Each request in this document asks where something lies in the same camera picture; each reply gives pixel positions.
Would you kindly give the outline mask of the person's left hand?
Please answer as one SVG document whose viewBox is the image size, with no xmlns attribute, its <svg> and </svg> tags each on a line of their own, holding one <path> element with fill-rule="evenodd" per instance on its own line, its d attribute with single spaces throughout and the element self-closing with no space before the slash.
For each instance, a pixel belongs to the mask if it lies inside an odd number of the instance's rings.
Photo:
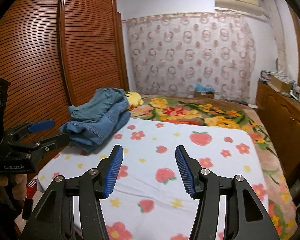
<svg viewBox="0 0 300 240">
<path fill-rule="evenodd" d="M 18 174 L 15 176 L 15 182 L 12 187 L 12 195 L 16 200 L 22 200 L 26 196 L 27 188 L 27 175 L 26 174 Z M 8 185 L 8 178 L 0 175 L 0 189 L 4 189 Z"/>
</svg>

